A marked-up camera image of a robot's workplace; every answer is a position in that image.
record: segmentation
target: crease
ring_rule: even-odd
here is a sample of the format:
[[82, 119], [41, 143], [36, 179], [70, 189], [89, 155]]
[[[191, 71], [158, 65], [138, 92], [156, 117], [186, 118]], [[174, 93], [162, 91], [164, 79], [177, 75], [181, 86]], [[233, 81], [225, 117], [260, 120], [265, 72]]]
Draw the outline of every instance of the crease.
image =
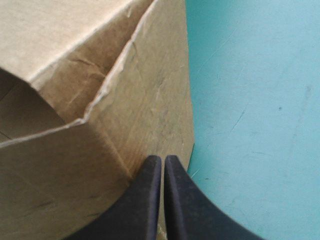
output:
[[0, 130], [0, 134], [3, 135], [4, 137], [6, 137], [8, 140], [12, 140], [11, 137], [9, 137], [8, 135], [6, 135], [3, 131]]
[[0, 98], [0, 102], [5, 99], [5, 97], [18, 85], [18, 83], [14, 83], [14, 85]]
[[38, 187], [36, 187], [35, 185], [33, 185], [31, 182], [29, 182], [27, 179], [25, 179], [22, 175], [20, 175], [18, 172], [14, 171], [11, 168], [1, 168], [2, 170], [7, 170], [9, 172], [11, 172], [12, 174], [16, 175], [18, 178], [20, 178], [24, 183], [26, 183], [28, 186], [30, 186], [31, 188], [33, 188], [34, 190], [36, 190], [38, 193], [46, 196], [47, 198], [49, 198], [51, 200], [51, 202], [53, 204], [56, 204], [57, 200], [51, 196], [50, 194], [48, 194], [47, 192], [44, 192], [42, 190], [40, 190]]
[[[100, 121], [101, 125], [104, 126], [103, 121], [101, 119], [101, 116], [98, 116], [98, 120]], [[126, 173], [126, 176], [129, 178], [129, 181], [132, 181], [134, 179], [133, 175], [131, 174], [131, 172], [129, 171], [127, 165], [125, 164], [125, 161], [123, 160], [123, 158], [121, 157], [118, 149], [116, 148], [115, 144], [113, 141], [111, 141], [111, 138], [108, 134], [107, 131], [103, 131], [104, 136], [107, 138], [107, 142], [104, 142], [106, 145], [108, 145], [111, 149], [112, 153], [115, 153], [118, 159], [118, 163], [120, 165], [120, 167], [124, 170], [124, 172]]]

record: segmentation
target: cardboard box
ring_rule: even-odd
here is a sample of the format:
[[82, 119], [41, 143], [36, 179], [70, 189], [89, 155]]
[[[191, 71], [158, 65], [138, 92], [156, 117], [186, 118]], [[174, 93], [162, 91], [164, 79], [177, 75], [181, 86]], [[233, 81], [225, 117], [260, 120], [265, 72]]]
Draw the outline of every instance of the cardboard box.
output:
[[185, 14], [184, 0], [0, 0], [2, 240], [77, 231], [148, 155], [187, 167]]

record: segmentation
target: teal surface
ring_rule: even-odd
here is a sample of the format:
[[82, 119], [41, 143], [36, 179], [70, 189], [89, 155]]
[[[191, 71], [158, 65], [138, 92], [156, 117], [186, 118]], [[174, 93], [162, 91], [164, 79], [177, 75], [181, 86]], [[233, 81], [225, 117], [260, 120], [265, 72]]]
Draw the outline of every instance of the teal surface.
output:
[[320, 1], [186, 0], [189, 174], [268, 240], [320, 239]]

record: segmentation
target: scratch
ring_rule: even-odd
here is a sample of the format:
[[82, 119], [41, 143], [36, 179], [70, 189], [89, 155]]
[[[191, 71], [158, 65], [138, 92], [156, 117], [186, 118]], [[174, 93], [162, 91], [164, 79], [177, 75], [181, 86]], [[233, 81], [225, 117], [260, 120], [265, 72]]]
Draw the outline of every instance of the scratch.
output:
[[210, 57], [204, 61], [204, 63], [200, 66], [197, 75], [199, 75], [199, 73], [201, 72], [201, 70], [204, 68], [204, 66], [214, 57], [214, 55], [217, 54], [217, 52], [231, 39], [231, 37], [233, 36], [233, 34], [235, 33], [236, 30], [233, 30], [231, 32], [231, 34], [228, 36], [228, 38], [210, 55]]
[[191, 175], [191, 179], [200, 171], [200, 169], [202, 168], [202, 166], [204, 165], [204, 163], [205, 163], [205, 162], [203, 162], [203, 163], [201, 164], [201, 166], [199, 167], [199, 169], [198, 169], [197, 171], [195, 171], [194, 174]]
[[236, 121], [236, 123], [233, 125], [230, 133], [235, 129], [235, 127], [238, 125], [238, 123], [240, 122], [241, 118], [244, 116], [244, 114], [246, 113], [246, 110], [247, 110], [247, 107], [248, 107], [248, 104], [245, 106], [245, 108], [243, 109], [240, 117], [238, 118], [238, 120]]
[[239, 81], [239, 79], [240, 79], [242, 73], [244, 72], [245, 68], [247, 67], [247, 65], [248, 65], [248, 63], [246, 63], [246, 64], [243, 66], [243, 68], [241, 69], [241, 71], [240, 71], [240, 73], [239, 73], [239, 75], [238, 75], [238, 77], [237, 77], [237, 79], [236, 79], [236, 82]]
[[270, 156], [270, 157], [273, 157], [271, 154], [267, 154], [267, 153], [264, 153], [264, 152], [261, 152], [261, 151], [252, 151], [253, 154], [261, 154], [261, 155], [266, 155], [266, 156]]

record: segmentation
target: blue-green table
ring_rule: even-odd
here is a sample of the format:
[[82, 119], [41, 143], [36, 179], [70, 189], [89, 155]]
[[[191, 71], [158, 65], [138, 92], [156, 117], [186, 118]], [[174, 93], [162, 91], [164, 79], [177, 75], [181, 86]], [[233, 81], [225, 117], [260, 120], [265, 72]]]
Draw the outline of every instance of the blue-green table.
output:
[[189, 174], [268, 240], [320, 239], [320, 1], [186, 0]]

